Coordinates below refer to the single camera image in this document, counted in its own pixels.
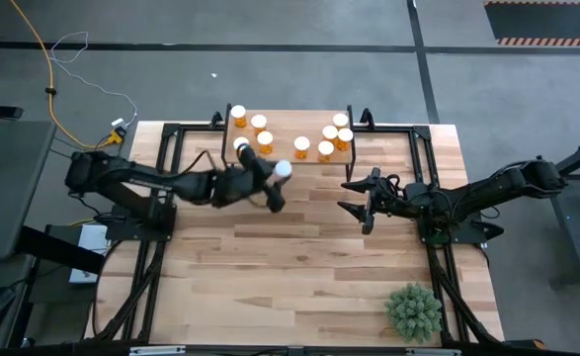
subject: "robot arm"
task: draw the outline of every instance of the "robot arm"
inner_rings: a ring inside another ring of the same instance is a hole
[[[240,147],[239,161],[243,167],[164,174],[102,151],[74,152],[65,185],[71,194],[98,192],[122,206],[125,203],[115,198],[119,196],[117,191],[124,188],[120,183],[172,192],[192,204],[211,204],[215,208],[223,208],[263,191],[268,195],[270,210],[279,212],[285,204],[280,186],[266,184],[273,173],[273,162],[258,158],[248,145]]]
[[[431,228],[449,229],[473,213],[519,197],[554,197],[565,185],[555,166],[541,158],[509,164],[489,178],[456,189],[424,183],[411,183],[401,189],[397,175],[380,177],[379,168],[374,168],[364,180],[342,184],[358,193],[369,191],[366,205],[338,205],[363,224],[364,234],[371,233],[375,213],[424,219]]]

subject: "butcher block tabletop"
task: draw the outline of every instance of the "butcher block tabletop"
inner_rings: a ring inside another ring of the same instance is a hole
[[[138,123],[130,160],[155,165],[163,124]],[[456,127],[430,129],[442,187],[466,184]],[[181,169],[205,149],[221,162],[221,140],[221,132],[186,133]],[[379,166],[384,175],[400,175],[402,184],[413,181],[407,135],[358,133],[356,148],[353,180]],[[419,148],[423,157],[423,144]],[[429,181],[426,160],[421,161]],[[165,167],[170,164],[168,157]],[[202,159],[194,170],[209,168]],[[431,287],[416,225],[375,216],[373,233],[362,235],[358,222],[336,202],[363,204],[366,197],[340,188],[344,181],[342,165],[295,165],[283,188],[287,204],[278,214],[247,201],[216,210],[176,199],[178,216],[162,266],[151,343],[415,345],[389,326],[383,305],[391,292],[409,283]],[[104,268],[97,298],[99,329],[129,293],[138,245],[123,242]],[[490,333],[503,339],[483,254],[470,245],[455,245],[454,254],[463,298]],[[134,334],[143,304],[141,300]],[[457,338],[452,303],[446,306]],[[439,346],[438,333],[424,345]]]

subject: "gray floor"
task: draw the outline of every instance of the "gray floor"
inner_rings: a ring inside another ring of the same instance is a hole
[[[47,41],[88,31],[95,42],[413,43],[404,0],[23,2]],[[482,1],[417,0],[417,5],[426,45],[495,45]],[[0,40],[32,40],[5,1],[0,1]],[[441,123],[457,125],[470,179],[538,154],[557,161],[580,144],[580,56],[429,55],[428,62]],[[353,104],[372,108],[381,122],[428,123],[415,54],[86,51],[68,67],[129,95],[141,120],[208,119],[230,101],[286,109]],[[125,100],[60,72],[56,78],[57,115],[83,140],[94,143],[109,122],[129,118]],[[46,82],[40,51],[0,49],[0,105],[23,107],[25,120],[48,120]],[[54,147],[69,152],[58,143]],[[29,224],[90,216],[66,197],[67,163],[49,157]],[[109,206],[98,197],[88,201],[100,209]],[[522,199],[499,208],[498,223],[506,233],[490,243],[489,255],[506,338],[539,338],[552,349],[580,352],[580,287],[554,292],[548,284],[573,267],[550,203]],[[68,315],[54,327],[42,326],[39,336],[61,340],[62,326],[76,328],[72,320],[79,319]]]

